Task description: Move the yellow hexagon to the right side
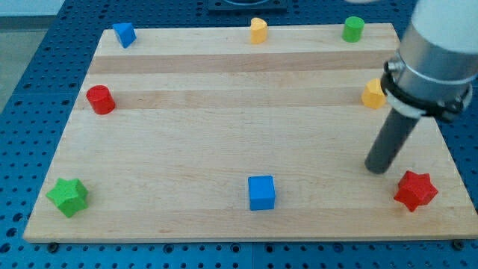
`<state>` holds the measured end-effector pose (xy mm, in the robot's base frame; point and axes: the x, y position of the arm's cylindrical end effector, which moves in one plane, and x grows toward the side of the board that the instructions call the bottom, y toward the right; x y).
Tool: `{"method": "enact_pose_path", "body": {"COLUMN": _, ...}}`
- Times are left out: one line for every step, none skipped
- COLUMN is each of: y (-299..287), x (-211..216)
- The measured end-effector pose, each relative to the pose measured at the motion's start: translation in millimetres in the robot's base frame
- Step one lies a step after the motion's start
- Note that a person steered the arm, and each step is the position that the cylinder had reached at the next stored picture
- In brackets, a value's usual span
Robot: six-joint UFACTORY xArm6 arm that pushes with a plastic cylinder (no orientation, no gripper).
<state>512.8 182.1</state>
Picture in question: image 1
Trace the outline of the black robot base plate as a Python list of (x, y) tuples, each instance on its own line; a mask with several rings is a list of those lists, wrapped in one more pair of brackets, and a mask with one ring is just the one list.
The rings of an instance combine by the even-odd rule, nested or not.
[(210, 12), (285, 11), (288, 0), (207, 0)]

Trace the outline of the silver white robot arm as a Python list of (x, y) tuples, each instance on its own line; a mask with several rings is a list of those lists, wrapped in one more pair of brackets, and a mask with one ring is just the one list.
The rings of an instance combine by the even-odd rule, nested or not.
[(365, 161), (388, 170), (422, 117), (451, 122), (467, 109), (477, 78), (477, 0), (420, 0), (381, 88), (391, 111)]

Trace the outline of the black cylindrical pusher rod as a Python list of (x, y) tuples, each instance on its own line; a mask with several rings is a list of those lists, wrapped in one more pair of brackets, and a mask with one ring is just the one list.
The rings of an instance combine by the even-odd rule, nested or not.
[(418, 121), (419, 119), (404, 116), (392, 108), (367, 154), (365, 167), (375, 174), (385, 173)]

